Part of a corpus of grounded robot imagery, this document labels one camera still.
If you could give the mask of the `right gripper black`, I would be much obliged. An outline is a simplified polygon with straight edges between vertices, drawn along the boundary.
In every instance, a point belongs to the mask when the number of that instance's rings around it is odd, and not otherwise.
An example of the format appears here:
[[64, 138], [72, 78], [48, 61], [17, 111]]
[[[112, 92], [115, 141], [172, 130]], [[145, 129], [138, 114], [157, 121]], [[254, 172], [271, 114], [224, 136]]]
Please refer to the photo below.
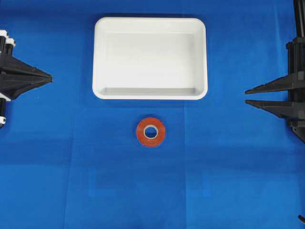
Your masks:
[[245, 94], [288, 91], [288, 102], [245, 100], [246, 104], [288, 119], [293, 133], [305, 141], [305, 39], [297, 37], [286, 45], [288, 75], [245, 91]]

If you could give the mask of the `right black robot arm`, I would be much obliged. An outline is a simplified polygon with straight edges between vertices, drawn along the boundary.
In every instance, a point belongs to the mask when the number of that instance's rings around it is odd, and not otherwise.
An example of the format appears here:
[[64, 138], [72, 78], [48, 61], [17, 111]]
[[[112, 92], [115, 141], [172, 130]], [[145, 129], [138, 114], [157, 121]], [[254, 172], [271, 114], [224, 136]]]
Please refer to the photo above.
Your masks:
[[245, 100], [246, 104], [286, 120], [291, 131], [305, 140], [305, 2], [294, 1], [296, 38], [286, 44], [288, 75], [245, 91], [245, 94], [288, 91], [288, 100]]

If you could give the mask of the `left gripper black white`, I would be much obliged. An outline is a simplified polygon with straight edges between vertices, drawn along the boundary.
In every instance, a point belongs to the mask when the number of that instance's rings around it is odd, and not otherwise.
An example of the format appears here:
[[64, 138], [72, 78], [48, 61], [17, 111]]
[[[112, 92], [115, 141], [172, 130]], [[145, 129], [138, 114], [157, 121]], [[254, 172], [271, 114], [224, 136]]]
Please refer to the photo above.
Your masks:
[[[16, 42], [13, 38], [9, 37], [9, 33], [6, 30], [0, 31], [0, 53], [6, 53], [12, 55], [12, 51], [16, 46]], [[6, 102], [17, 99], [22, 93], [30, 91], [32, 89], [41, 87], [47, 83], [52, 83], [52, 76], [36, 67], [30, 66], [12, 56], [0, 57], [0, 69], [5, 73], [30, 75], [47, 78], [47, 80], [18, 84], [13, 87], [0, 90], [0, 128], [3, 128], [6, 124]]]

